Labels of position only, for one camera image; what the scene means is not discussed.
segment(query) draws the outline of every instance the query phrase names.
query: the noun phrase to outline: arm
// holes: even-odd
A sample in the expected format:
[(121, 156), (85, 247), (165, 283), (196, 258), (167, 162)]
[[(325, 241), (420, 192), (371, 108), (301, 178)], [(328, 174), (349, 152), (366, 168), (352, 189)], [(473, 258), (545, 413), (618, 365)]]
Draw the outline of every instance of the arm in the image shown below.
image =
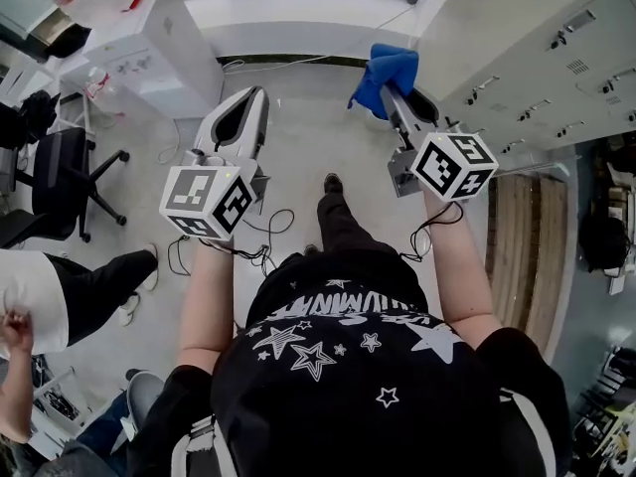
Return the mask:
[(4, 339), (9, 350), (9, 373), (0, 388), (0, 432), (18, 443), (31, 436), (31, 351), (33, 330), (29, 316), (10, 311), (2, 320)]
[(181, 318), (178, 365), (212, 373), (234, 334), (232, 254), (199, 243)]
[[(430, 217), (446, 207), (427, 188), (424, 200)], [(457, 208), (452, 207), (442, 220), (452, 221), (457, 215)], [(444, 321), (476, 349), (501, 328), (501, 323), (493, 314), (490, 284), (468, 222), (463, 218), (454, 225), (431, 225), (428, 229)]]

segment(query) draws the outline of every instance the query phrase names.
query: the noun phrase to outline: hand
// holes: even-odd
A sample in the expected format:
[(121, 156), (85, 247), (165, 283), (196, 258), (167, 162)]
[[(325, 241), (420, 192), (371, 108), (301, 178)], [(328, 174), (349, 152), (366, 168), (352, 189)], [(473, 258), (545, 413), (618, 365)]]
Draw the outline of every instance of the hand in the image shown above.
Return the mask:
[(2, 319), (2, 332), (9, 353), (14, 351), (31, 354), (33, 350), (33, 326), (31, 315), (9, 310)]

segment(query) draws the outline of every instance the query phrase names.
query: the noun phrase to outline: black pants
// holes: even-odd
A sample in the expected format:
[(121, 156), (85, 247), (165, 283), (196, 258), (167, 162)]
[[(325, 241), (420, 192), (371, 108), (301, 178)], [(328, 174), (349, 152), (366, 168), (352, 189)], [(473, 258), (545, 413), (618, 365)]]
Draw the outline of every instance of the black pants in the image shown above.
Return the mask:
[[(318, 223), (325, 252), (361, 249), (398, 255), (398, 252), (390, 245), (378, 242), (358, 224), (349, 210), (345, 197), (341, 194), (327, 193), (322, 197), (318, 203)], [(300, 257), (302, 254), (295, 252), (280, 263), (280, 267)]]
[(157, 259), (147, 250), (118, 256), (94, 271), (69, 259), (48, 254), (47, 258), (58, 274), (67, 302), (69, 346), (106, 323), (157, 268)]

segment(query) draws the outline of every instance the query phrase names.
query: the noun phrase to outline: black chair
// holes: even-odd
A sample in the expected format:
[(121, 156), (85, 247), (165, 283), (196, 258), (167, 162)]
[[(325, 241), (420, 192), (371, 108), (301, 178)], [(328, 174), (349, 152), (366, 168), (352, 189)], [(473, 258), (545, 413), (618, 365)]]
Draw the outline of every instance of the black chair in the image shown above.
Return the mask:
[(0, 247), (12, 247), (30, 237), (66, 240), (78, 218), (79, 236), (89, 242), (90, 234), (85, 231), (88, 198), (118, 225), (126, 224), (126, 217), (99, 195), (96, 182), (115, 161), (127, 162), (130, 154), (119, 150), (90, 173), (88, 155), (94, 148), (95, 143), (87, 140), (80, 128), (65, 129), (40, 140), (33, 177), (16, 172), (16, 180), (32, 187), (33, 214), (16, 210), (0, 218)]

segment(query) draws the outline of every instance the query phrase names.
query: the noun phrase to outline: shoe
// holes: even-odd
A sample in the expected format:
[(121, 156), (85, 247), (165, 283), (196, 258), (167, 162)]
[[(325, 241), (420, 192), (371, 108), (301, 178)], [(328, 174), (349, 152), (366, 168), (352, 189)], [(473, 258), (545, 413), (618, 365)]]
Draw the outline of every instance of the shoe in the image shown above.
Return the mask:
[(126, 371), (126, 381), (130, 382), (138, 373), (141, 373), (141, 370), (137, 370), (135, 368), (129, 369), (128, 371)]
[[(143, 249), (151, 252), (152, 255), (157, 260), (159, 260), (159, 254), (157, 253), (157, 247), (155, 246), (154, 243), (150, 243), (150, 244), (146, 245)], [(143, 286), (144, 289), (146, 289), (148, 291), (152, 291), (152, 290), (155, 289), (155, 286), (157, 286), (158, 282), (159, 282), (159, 267), (155, 268), (152, 271), (152, 273), (148, 277), (146, 277), (146, 280), (141, 283), (141, 285)]]
[(342, 195), (345, 191), (342, 180), (335, 173), (330, 173), (325, 177), (325, 194), (328, 193), (336, 193), (338, 195)]
[(305, 247), (303, 254), (305, 256), (311, 256), (313, 254), (318, 254), (319, 252), (320, 250), (318, 249), (318, 247), (316, 247), (313, 243), (310, 243), (309, 245)]
[(119, 312), (119, 325), (121, 325), (122, 327), (130, 325), (133, 313), (139, 305), (139, 300), (139, 293), (135, 291), (128, 297), (128, 300), (126, 300), (126, 303), (124, 305), (119, 306), (119, 308), (117, 309), (117, 311)]

